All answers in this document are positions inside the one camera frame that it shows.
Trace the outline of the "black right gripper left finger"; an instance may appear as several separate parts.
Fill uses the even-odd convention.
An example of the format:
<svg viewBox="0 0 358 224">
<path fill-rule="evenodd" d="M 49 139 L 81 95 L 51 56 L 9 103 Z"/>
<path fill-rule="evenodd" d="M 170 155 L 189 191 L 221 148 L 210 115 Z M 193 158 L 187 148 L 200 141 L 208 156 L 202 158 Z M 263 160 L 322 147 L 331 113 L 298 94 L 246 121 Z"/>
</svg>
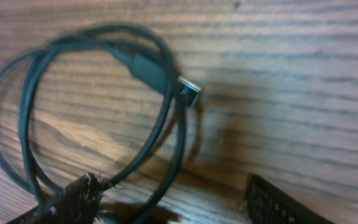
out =
<svg viewBox="0 0 358 224">
<path fill-rule="evenodd" d="M 7 224 L 87 224 L 93 223 L 101 201 L 101 183 L 96 175 L 87 173 L 46 204 L 23 213 Z"/>
</svg>

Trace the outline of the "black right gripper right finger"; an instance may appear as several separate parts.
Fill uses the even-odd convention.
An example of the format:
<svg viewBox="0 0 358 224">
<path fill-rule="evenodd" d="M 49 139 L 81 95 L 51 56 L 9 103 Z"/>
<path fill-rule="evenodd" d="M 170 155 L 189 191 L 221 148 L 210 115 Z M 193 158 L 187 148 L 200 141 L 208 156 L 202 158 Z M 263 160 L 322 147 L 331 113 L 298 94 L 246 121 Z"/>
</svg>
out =
<svg viewBox="0 0 358 224">
<path fill-rule="evenodd" d="M 255 173 L 247 177 L 242 205 L 252 224 L 333 224 Z"/>
</svg>

